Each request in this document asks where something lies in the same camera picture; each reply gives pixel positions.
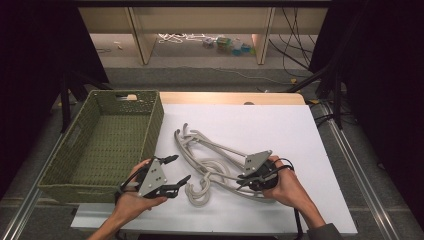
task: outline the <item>human hand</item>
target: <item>human hand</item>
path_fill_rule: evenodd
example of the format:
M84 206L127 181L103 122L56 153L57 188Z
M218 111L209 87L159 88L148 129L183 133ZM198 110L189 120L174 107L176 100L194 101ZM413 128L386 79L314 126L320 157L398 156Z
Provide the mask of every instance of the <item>human hand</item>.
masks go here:
M130 176L138 169L149 163L149 159L142 161L137 164L131 170ZM131 182L135 182L136 177L131 179ZM157 197L153 199L139 197L137 192L124 192L118 199L115 209L112 212L112 216L115 219L123 222L123 224L138 217L142 212L151 210L152 207L158 206L167 200L166 197Z
M284 166L278 156L270 156L275 167ZM272 198L289 207L293 207L302 214L309 228L317 228L325 224L317 207L298 180L294 171L289 168L278 171L278 183L274 188L262 191L266 198Z
M134 166L129 176L148 163L149 160L144 160L143 162ZM166 200L166 197L147 199L138 197L137 192L124 192L118 199L115 209L109 218L106 219L102 226L88 239L110 239L115 232L121 229L122 226L138 217L142 212L151 210L152 207L158 206L164 203Z

